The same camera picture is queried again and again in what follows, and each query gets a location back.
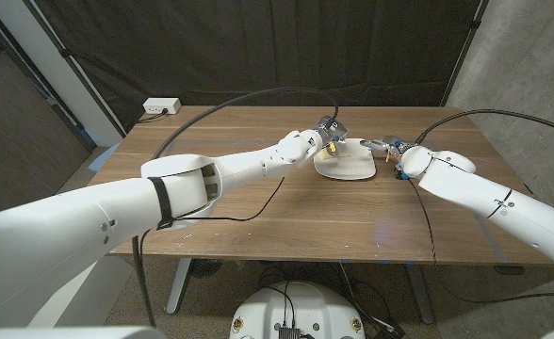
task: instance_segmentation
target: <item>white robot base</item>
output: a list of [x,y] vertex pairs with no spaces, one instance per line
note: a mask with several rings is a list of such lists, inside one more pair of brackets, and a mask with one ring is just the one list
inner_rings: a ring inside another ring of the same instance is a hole
[[267,287],[259,290],[237,309],[229,338],[300,338],[301,335],[307,337],[307,334],[316,339],[365,338],[359,314],[331,289],[313,282],[297,281],[278,282],[270,287],[286,291],[292,305],[280,292]]

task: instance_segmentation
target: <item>black cable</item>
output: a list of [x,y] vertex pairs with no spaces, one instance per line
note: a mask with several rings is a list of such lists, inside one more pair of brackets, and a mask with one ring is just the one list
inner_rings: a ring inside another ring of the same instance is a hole
[[[294,303],[292,302],[292,299],[289,298],[289,296],[287,295],[286,292],[280,291],[275,287],[265,286],[263,288],[268,288],[268,289],[271,289],[273,291],[279,292],[279,293],[283,294],[284,297],[287,298],[287,300],[289,300],[289,306],[291,306],[291,308],[292,308],[292,329],[293,329],[294,324],[295,324],[294,319],[296,318],[296,312],[294,311]],[[285,320],[286,320],[286,318],[285,318],[285,309],[284,309],[284,326],[287,326],[286,323],[285,323]]]
[[[349,276],[348,274],[346,274],[346,270],[344,269],[344,266],[342,265],[342,263],[339,263],[340,264],[340,268],[342,269],[342,274],[344,274],[344,279],[346,280],[346,285],[348,286],[348,289],[349,289],[349,294],[350,294],[350,301],[352,302],[352,305],[354,306],[354,308],[359,311],[362,315],[364,315],[370,323],[372,323],[372,326],[375,328],[375,329],[381,329],[383,327],[383,324],[380,324],[378,323],[374,318],[373,316],[371,316],[368,312],[366,312],[360,305],[359,303],[356,301],[356,298],[354,297],[354,293],[352,292],[352,285],[350,285],[350,280],[349,280]],[[383,331],[386,335],[391,335],[393,333],[389,332],[389,331]]]
[[134,236],[132,239],[133,244],[133,260],[135,264],[135,271],[137,272],[138,285],[143,295],[143,303],[147,310],[147,317],[149,318],[149,324],[155,327],[154,310],[152,309],[152,302],[149,300],[149,293],[147,292],[147,283],[145,282],[145,272],[143,271],[143,264],[139,260],[139,237]]
[[517,118],[526,119],[526,120],[529,120],[529,121],[539,122],[539,123],[542,123],[544,125],[547,125],[549,127],[554,128],[554,122],[547,121],[547,120],[537,118],[537,117],[533,117],[533,116],[530,116],[530,115],[522,114],[522,113],[515,113],[515,112],[504,111],[504,110],[500,110],[500,109],[475,109],[475,110],[470,110],[470,111],[454,114],[450,117],[446,117],[446,118],[442,119],[441,121],[433,124],[432,126],[428,127],[428,129],[426,129],[422,134],[420,134],[419,137],[417,137],[417,139],[415,140],[415,144],[418,145],[418,144],[422,143],[424,138],[428,135],[428,133],[431,130],[433,130],[434,128],[440,126],[441,124],[443,124],[447,121],[452,121],[452,120],[457,119],[457,118],[465,117],[465,116],[472,115],[472,114],[481,114],[481,113],[492,113],[492,114],[499,114],[499,115],[517,117]]
[[145,233],[143,233],[143,236],[141,237],[141,241],[140,241],[140,244],[138,244],[138,256],[140,257],[140,261],[143,263],[143,241],[145,241],[145,237],[147,236],[147,234],[151,231],[150,230],[147,230],[145,231]]
[[164,150],[166,150],[168,145],[170,145],[171,142],[173,140],[175,140],[176,137],[178,137],[181,133],[185,132],[185,130],[187,130],[191,125],[193,125],[195,122],[200,121],[201,119],[209,116],[210,114],[218,111],[219,109],[225,108],[228,105],[233,105],[233,104],[243,102],[243,101],[248,100],[248,99],[253,98],[253,97],[266,95],[266,94],[284,93],[284,92],[315,93],[315,94],[319,94],[319,95],[327,97],[328,99],[330,99],[332,101],[332,105],[334,106],[334,115],[332,116],[332,120],[330,121],[329,125],[326,126],[326,128],[329,129],[332,126],[332,123],[334,123],[335,118],[337,117],[337,111],[338,111],[337,102],[335,101],[334,97],[332,97],[330,94],[328,94],[328,93],[326,93],[322,90],[310,89],[310,88],[304,88],[304,87],[283,87],[283,88],[277,88],[277,89],[258,90],[256,92],[252,92],[252,93],[249,93],[249,94],[246,94],[246,95],[242,95],[242,96],[237,97],[235,99],[231,99],[227,102],[224,102],[220,105],[214,106],[214,107],[208,109],[207,111],[205,111],[204,113],[198,115],[197,117],[191,119],[190,121],[187,121],[178,130],[174,131],[174,133],[172,133],[164,141],[164,143],[162,143],[162,145],[157,149],[157,151],[155,151],[154,156],[152,157],[152,160],[157,159],[164,152]]
[[156,120],[158,120],[162,117],[165,117],[166,115],[168,115],[168,108],[162,109],[162,113],[154,115],[150,118],[140,119],[140,120],[137,121],[137,123],[153,122],[153,121],[156,121]]
[[269,199],[267,200],[267,202],[265,202],[265,205],[262,206],[262,208],[260,209],[260,211],[258,211],[258,213],[256,213],[255,215],[249,217],[249,218],[231,218],[231,217],[196,217],[196,218],[189,218],[189,217],[178,217],[178,218],[173,218],[172,221],[178,221],[178,220],[230,220],[230,221],[250,221],[258,216],[260,216],[260,214],[265,210],[265,208],[267,208],[267,206],[269,205],[269,202],[273,199],[273,197],[275,196],[275,194],[277,194],[277,191],[279,190],[279,187],[281,187],[281,184],[284,183],[284,180],[285,178],[282,178],[281,179],[281,182],[279,182],[279,185],[277,185],[277,188],[275,188],[275,190],[273,191],[273,194],[270,195]]
[[380,296],[380,299],[382,300],[383,306],[385,306],[385,309],[388,313],[388,319],[392,319],[392,313],[390,312],[390,307],[388,307],[388,303],[386,302],[386,298],[383,297],[382,293],[380,293],[377,288],[373,287],[368,282],[363,282],[363,281],[359,281],[359,280],[356,280],[356,279],[353,281],[353,284],[355,284],[355,285],[356,284],[365,285],[365,286],[369,287],[369,289],[371,289],[373,292],[375,292],[375,294]]
[[554,292],[549,293],[533,293],[533,294],[527,294],[527,295],[521,295],[516,297],[509,297],[509,298],[503,298],[503,299],[492,299],[492,300],[473,300],[468,299],[464,297],[459,297],[456,294],[454,294],[448,287],[445,285],[445,283],[442,281],[438,266],[436,265],[436,248],[434,246],[434,236],[432,234],[432,226],[430,224],[430,218],[428,218],[428,212],[426,211],[426,207],[424,206],[424,202],[421,200],[421,196],[419,195],[419,191],[417,191],[416,186],[413,184],[411,180],[409,180],[409,184],[411,184],[411,187],[415,191],[417,198],[419,199],[419,204],[421,205],[421,209],[424,211],[424,215],[426,216],[426,222],[428,223],[428,230],[430,231],[430,240],[432,242],[432,259],[434,264],[434,270],[436,272],[436,278],[438,278],[438,281],[443,286],[443,288],[453,297],[456,299],[459,299],[464,302],[469,303],[476,303],[476,304],[489,304],[489,303],[498,303],[498,302],[506,302],[506,301],[514,301],[514,300],[520,300],[520,299],[530,299],[530,298],[540,298],[540,297],[554,297]]
[[[287,296],[287,286],[289,285],[290,281],[287,281],[285,283],[284,288],[284,318],[285,318],[285,309],[287,309],[287,302],[285,301],[285,296]],[[294,305],[292,304],[292,329],[296,328],[296,317],[294,316]]]

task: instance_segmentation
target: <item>black strap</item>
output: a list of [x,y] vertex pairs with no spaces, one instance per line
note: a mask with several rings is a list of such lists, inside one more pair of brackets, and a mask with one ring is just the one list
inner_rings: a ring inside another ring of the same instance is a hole
[[168,191],[164,185],[164,181],[159,177],[147,178],[154,183],[155,193],[157,193],[157,199],[160,202],[160,213],[162,219],[157,223],[157,229],[161,230],[172,226],[172,209],[171,200],[168,198]]

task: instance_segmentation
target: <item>white plate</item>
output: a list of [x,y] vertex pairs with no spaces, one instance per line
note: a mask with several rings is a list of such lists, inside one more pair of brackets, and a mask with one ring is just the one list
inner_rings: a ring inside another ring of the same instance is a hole
[[337,143],[339,153],[349,156],[323,158],[322,151],[315,155],[315,170],[328,178],[360,180],[375,175],[375,162],[371,151],[359,143],[360,138],[347,138],[346,143]]

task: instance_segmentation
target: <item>black curtain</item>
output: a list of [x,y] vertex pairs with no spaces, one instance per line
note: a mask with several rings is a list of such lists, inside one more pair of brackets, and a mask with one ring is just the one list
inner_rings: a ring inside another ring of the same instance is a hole
[[[128,131],[148,97],[280,86],[341,105],[439,105],[480,0],[36,0]],[[328,105],[284,94],[250,105]]]

